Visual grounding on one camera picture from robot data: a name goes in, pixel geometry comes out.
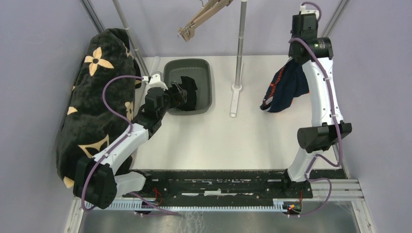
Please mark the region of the navy orange underwear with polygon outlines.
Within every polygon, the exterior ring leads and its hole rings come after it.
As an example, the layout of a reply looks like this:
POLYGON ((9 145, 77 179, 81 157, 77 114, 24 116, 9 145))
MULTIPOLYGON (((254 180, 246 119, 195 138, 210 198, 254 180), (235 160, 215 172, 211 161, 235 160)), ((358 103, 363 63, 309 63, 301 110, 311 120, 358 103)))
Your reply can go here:
POLYGON ((309 85, 301 64, 290 59, 273 77, 260 109, 279 113, 292 105, 294 98, 309 93, 309 85))

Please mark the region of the wooden clip hanger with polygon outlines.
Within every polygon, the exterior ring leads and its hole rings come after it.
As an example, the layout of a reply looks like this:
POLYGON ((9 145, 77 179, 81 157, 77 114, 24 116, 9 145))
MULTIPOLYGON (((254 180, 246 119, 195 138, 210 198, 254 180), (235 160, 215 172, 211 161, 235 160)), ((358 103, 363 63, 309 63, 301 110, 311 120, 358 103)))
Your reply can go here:
POLYGON ((208 0, 184 27, 179 27, 178 37, 183 38, 185 42, 189 42, 195 36, 195 30, 200 25, 232 2, 232 0, 208 0))

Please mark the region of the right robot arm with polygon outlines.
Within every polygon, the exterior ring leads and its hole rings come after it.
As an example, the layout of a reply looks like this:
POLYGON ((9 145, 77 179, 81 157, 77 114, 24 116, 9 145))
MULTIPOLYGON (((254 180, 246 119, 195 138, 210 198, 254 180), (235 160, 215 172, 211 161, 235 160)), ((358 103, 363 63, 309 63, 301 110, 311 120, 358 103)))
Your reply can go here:
POLYGON ((281 184, 281 193, 288 198, 300 192, 298 182, 309 179, 316 160, 324 159, 320 152, 337 145, 337 162, 330 162, 330 165, 342 165, 342 139, 352 132, 352 125, 344 121, 336 97, 331 40, 318 37, 319 19, 320 13, 306 10, 292 17, 289 57, 301 66, 306 77, 311 98, 312 126, 297 131, 300 149, 286 170, 288 180, 281 184))

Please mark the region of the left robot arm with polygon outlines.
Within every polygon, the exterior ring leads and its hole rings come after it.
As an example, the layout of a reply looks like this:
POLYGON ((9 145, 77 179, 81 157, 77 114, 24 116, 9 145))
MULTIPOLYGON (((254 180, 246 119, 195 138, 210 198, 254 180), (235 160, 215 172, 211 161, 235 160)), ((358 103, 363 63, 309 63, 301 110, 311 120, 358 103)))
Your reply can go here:
POLYGON ((103 151, 77 162, 73 193, 81 199, 85 211, 106 209, 116 197, 131 192, 143 198, 151 195, 153 184, 145 175, 132 171, 117 175, 118 169, 157 132, 166 112, 186 104, 187 99, 187 91, 176 82, 166 89, 151 87, 126 130, 103 151))

